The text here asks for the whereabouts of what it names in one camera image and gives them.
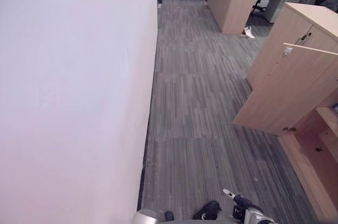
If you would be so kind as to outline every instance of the door handle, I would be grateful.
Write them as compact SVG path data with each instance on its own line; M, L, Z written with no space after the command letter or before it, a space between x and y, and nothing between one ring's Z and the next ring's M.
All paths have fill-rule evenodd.
M303 45L308 40L308 37L311 36L311 35L312 35L312 33L309 32L309 33L303 35L303 37L298 38L298 40L295 43L295 45Z

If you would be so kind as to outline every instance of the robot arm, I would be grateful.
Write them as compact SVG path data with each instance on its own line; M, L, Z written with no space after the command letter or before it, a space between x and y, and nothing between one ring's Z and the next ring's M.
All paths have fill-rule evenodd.
M275 223L269 217L266 217L262 209L241 195L235 195L226 189L223 192L230 197L236 205L233 207L233 218L241 224L269 224ZM165 222L164 213L161 211L154 212L146 209L138 211L132 224L159 224ZM170 224L233 224L233 221L227 220L182 220L169 221Z

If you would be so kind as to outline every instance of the striped carpet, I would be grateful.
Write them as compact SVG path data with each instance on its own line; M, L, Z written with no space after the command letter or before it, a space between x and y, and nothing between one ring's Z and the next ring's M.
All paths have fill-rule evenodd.
M227 188L279 223L316 220L277 138L232 121L251 93L245 77L271 24L252 15L253 40L221 34L204 0L163 0L146 148L143 208L190 219Z

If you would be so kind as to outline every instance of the cabinet door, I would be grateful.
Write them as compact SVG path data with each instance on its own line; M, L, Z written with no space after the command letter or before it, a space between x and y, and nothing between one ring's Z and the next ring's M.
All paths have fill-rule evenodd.
M338 53L338 41L327 32L313 25L306 34L302 46Z
M283 43L296 43L311 26L310 22L284 6L247 75L252 89L260 85L270 71L274 71L283 55Z
M256 86L234 123L283 134L338 87L337 68L337 53L293 47L274 73Z

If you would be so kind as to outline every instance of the cabinet shelf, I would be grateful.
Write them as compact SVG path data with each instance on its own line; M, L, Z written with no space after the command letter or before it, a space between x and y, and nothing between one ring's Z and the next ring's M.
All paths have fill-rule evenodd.
M326 122L328 127L332 130L334 135L336 135L338 140L338 116L332 108L328 107L317 107L316 111Z

